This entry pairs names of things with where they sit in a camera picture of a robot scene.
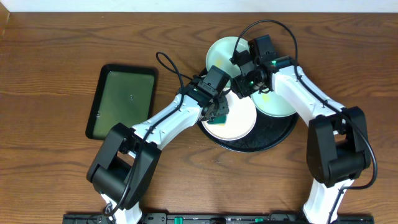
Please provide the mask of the green yellow sponge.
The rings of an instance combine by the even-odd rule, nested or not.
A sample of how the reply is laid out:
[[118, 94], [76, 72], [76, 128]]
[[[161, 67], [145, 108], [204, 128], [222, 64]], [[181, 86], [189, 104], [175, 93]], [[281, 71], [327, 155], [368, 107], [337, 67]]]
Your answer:
[[222, 115], [222, 116], [218, 116], [218, 117], [214, 117], [211, 120], [207, 121], [208, 124], [220, 124], [220, 125], [224, 125], [226, 123], [226, 119], [227, 116], [226, 115]]

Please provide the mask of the white plate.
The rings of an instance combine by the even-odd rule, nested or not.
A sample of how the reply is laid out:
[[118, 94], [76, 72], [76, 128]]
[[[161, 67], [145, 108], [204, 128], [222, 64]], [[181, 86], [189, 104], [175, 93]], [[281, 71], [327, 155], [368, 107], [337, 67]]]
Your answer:
[[250, 133], [256, 123], [257, 111], [250, 97], [239, 99], [231, 91], [226, 95], [226, 99], [229, 108], [226, 121], [217, 124], [202, 121], [201, 124], [212, 137], [224, 141], [234, 141]]

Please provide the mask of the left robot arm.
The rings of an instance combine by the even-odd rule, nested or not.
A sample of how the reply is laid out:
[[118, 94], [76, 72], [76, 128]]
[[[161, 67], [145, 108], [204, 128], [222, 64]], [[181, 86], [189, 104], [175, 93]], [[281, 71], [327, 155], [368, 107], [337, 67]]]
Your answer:
[[210, 75], [182, 86], [173, 101], [148, 120], [127, 127], [115, 124], [106, 135], [87, 180], [106, 202], [111, 223], [138, 223], [139, 202], [154, 175], [163, 148], [183, 130], [223, 114], [229, 78]]

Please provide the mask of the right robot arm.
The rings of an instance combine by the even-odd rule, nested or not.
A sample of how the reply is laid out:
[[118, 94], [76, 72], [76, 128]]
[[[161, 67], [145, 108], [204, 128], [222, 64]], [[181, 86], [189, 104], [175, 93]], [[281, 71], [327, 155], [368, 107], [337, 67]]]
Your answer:
[[[231, 63], [241, 70], [232, 84], [239, 97], [266, 88], [288, 102], [306, 122], [307, 165], [313, 184], [302, 212], [309, 223], [333, 223], [346, 191], [367, 189], [377, 177], [364, 112], [357, 106], [346, 108], [324, 94], [289, 56], [278, 57], [274, 51], [234, 51]], [[369, 167], [373, 168], [372, 179], [355, 186], [354, 180]]]

